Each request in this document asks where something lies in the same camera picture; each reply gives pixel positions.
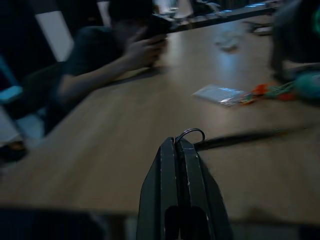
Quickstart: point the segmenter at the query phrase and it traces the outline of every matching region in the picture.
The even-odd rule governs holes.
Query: smartphone
[[[157,35],[168,34],[173,24],[171,21],[165,19],[164,17],[152,14],[148,27],[145,31],[144,39],[150,39]]]

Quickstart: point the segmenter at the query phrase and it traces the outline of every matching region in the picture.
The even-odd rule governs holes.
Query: man
[[[90,92],[125,72],[152,65],[166,45],[166,35],[143,39],[153,13],[152,0],[110,0],[111,29],[85,27],[75,38],[62,77],[47,106],[48,133]]]

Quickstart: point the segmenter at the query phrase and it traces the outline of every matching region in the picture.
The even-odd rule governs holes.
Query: table surface
[[[245,33],[232,53],[214,44],[221,32],[244,27],[234,21],[170,34],[156,70],[93,92],[17,164],[1,182],[0,204],[136,214],[142,183],[167,137],[188,128],[218,137],[320,119],[317,108],[299,101],[226,108],[192,96],[209,84],[250,91],[272,81],[269,37]],[[306,130],[201,156],[231,220],[320,224],[319,140],[316,130]]]

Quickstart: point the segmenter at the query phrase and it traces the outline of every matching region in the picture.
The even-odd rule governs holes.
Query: plastic bag
[[[196,91],[193,95],[224,106],[232,106],[239,103],[244,94],[245,92],[241,90],[210,84]]]

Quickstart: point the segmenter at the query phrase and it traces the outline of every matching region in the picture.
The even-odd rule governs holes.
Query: blurry object
[[[212,14],[214,12],[213,7],[216,7],[215,3],[213,3],[211,6],[207,1],[190,0],[190,2],[194,16],[205,16],[207,14]]]
[[[294,81],[297,94],[309,100],[320,100],[320,71],[300,74]]]
[[[150,39],[157,35],[168,34],[173,26],[172,22],[158,14],[152,14],[144,38]]]
[[[208,5],[212,9],[212,12],[218,17],[226,18],[228,16],[227,12],[220,11],[221,6],[219,4],[215,2],[206,2],[205,4]]]
[[[177,11],[173,16],[175,24],[180,25],[182,22],[187,21],[188,26],[191,28],[191,18],[194,16],[193,8],[191,7],[190,0],[179,0]]]
[[[154,2],[157,4],[161,15],[173,17],[178,10],[178,0],[155,0]]]
[[[275,14],[270,66],[281,82],[293,81],[304,71],[316,71],[320,64],[284,70],[283,61],[319,63],[320,37],[314,31],[320,0],[287,1]]]
[[[266,36],[272,33],[272,24],[268,23],[258,23],[254,21],[243,21],[245,24],[249,24],[249,33],[253,33],[259,36]]]
[[[64,62],[58,62],[44,69],[29,74],[22,81],[23,87],[22,100],[30,113],[43,108],[51,94],[61,72]]]
[[[103,25],[110,28],[111,27],[111,19],[108,13],[109,1],[97,1],[97,6],[102,18]]]
[[[215,44],[224,51],[236,49],[242,34],[237,31],[224,31],[215,38]]]
[[[284,0],[267,0],[267,1],[250,1],[250,3],[255,2],[254,4],[247,5],[247,8],[255,8],[259,6],[264,6],[266,9],[268,9],[268,12],[266,15],[273,15],[273,13],[281,7],[281,5],[284,3]]]
[[[256,7],[261,7],[265,6],[266,8],[270,8],[271,4],[270,2],[278,2],[277,0],[273,1],[263,1],[263,0],[215,0],[218,4],[221,5],[221,9],[225,10],[235,10],[235,9],[240,9],[243,7],[248,7],[248,8],[256,8]]]
[[[288,82],[281,86],[274,86],[269,84],[259,84],[253,91],[244,94],[239,101],[241,105],[249,105],[255,103],[260,99],[278,99],[281,101],[292,101],[296,99],[293,92],[293,82]]]
[[[22,141],[14,141],[0,146],[0,160],[5,163],[17,162],[27,155]]]
[[[56,0],[55,2],[73,38],[84,27],[104,25],[97,1]]]
[[[268,36],[268,35],[271,35],[271,33],[272,33],[271,26],[259,27],[253,31],[253,34],[258,35],[258,36]]]
[[[320,6],[314,14],[313,30],[320,38]]]
[[[157,4],[154,5],[154,7],[153,7],[153,12],[154,12],[155,14],[160,14],[160,7],[159,7]]]
[[[241,90],[210,84],[196,91],[193,95],[224,106],[231,106],[237,104],[243,94],[245,92]]]
[[[9,88],[12,85],[19,85],[19,83],[8,66],[4,56],[0,54],[0,91]]]
[[[254,131],[241,132],[229,136],[220,136],[205,139],[203,141],[196,142],[194,147],[197,151],[210,150],[221,147],[228,147],[236,144],[249,143],[258,140],[265,140],[269,138],[278,138],[289,134],[299,133],[307,129],[315,128],[318,125],[315,123],[304,124],[301,126],[290,128],[274,128],[274,129],[261,129]]]
[[[0,15],[3,58],[0,60],[0,69],[1,75],[11,86],[17,85],[16,82],[21,82],[28,74],[57,62],[35,18],[30,1],[1,0]]]
[[[27,154],[22,140],[14,122],[0,107],[0,163],[15,162]]]
[[[23,94],[23,89],[20,86],[11,86],[0,91],[0,104],[9,104],[20,98]]]
[[[107,214],[67,209],[11,208],[1,206],[1,239],[4,240],[119,240],[108,236],[98,222]]]

